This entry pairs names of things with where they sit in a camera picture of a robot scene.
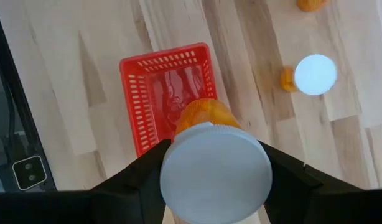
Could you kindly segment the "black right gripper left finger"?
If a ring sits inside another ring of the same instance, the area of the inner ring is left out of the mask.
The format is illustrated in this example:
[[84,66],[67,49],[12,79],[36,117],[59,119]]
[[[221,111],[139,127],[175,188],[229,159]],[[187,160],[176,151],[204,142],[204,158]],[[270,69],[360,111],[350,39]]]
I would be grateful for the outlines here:
[[159,176],[170,145],[171,140],[162,140],[92,189],[96,224],[162,224],[165,202]]

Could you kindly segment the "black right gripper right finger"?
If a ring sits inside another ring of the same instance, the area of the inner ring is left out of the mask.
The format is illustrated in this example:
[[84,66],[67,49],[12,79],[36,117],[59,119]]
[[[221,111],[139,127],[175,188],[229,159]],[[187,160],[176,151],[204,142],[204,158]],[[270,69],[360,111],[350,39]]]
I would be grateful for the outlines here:
[[264,202],[271,224],[303,224],[311,194],[319,190],[343,193],[362,189],[306,165],[264,142],[273,172],[270,193]]

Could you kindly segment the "red plastic basket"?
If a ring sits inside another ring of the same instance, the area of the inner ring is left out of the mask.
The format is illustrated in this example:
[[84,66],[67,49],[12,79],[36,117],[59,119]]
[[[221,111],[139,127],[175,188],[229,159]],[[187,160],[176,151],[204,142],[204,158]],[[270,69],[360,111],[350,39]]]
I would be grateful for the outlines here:
[[173,139],[188,104],[217,98],[210,49],[203,42],[125,58],[119,69],[137,156]]

